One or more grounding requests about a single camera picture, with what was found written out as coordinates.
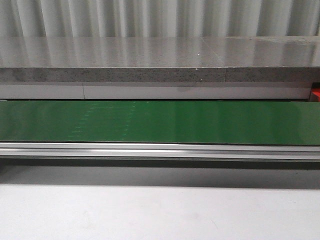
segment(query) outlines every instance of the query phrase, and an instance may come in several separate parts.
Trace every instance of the conveyor belt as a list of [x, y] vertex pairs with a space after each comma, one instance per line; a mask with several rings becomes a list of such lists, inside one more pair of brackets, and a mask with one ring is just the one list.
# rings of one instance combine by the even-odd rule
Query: conveyor belt
[[320, 104], [1, 101], [0, 157], [319, 161]]

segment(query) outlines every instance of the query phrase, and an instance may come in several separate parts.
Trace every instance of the aluminum rail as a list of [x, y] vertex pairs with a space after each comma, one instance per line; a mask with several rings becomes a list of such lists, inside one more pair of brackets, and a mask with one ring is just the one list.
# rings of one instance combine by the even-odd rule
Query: aluminum rail
[[158, 144], [158, 143], [20, 143], [1, 142], [0, 159], [55, 159], [114, 157], [158, 160], [200, 161], [307, 161], [320, 162], [320, 146], [259, 146], [223, 144]]

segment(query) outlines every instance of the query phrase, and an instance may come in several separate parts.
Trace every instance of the gray stone slab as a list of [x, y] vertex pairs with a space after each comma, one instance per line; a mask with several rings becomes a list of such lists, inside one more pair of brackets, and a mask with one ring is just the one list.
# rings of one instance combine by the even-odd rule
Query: gray stone slab
[[0, 59], [10, 68], [222, 66], [200, 37], [0, 37]]
[[196, 83], [224, 82], [226, 69], [215, 68], [86, 68], [3, 67], [0, 83], [12, 82], [136, 82]]
[[319, 36], [204, 37], [225, 67], [319, 67]]
[[318, 67], [230, 67], [226, 82], [320, 82]]

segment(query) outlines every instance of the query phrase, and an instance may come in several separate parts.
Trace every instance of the white table surface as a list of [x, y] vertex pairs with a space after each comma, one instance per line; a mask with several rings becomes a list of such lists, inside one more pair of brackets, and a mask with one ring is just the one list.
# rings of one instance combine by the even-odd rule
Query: white table surface
[[317, 189], [30, 184], [53, 176], [28, 168], [0, 178], [0, 240], [320, 239]]

